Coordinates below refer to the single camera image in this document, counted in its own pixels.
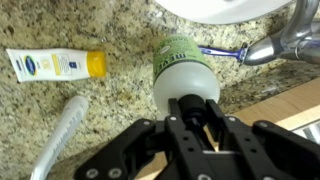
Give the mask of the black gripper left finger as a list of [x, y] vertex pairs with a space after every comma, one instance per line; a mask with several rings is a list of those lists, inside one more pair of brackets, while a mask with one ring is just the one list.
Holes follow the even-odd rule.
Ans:
[[176, 99], [169, 99], [168, 105], [165, 129], [172, 139], [173, 147], [168, 154], [170, 163], [164, 174], [179, 180], [200, 180], [206, 175], [207, 165], [196, 132], [199, 124], [182, 115], [182, 106]]

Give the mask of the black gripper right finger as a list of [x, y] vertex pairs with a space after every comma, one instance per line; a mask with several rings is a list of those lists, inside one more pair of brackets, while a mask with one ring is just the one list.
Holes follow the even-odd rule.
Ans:
[[206, 101], [208, 128], [222, 153], [230, 152], [234, 175], [243, 180], [280, 180], [276, 168], [253, 130], [234, 116], [226, 116], [214, 100]]

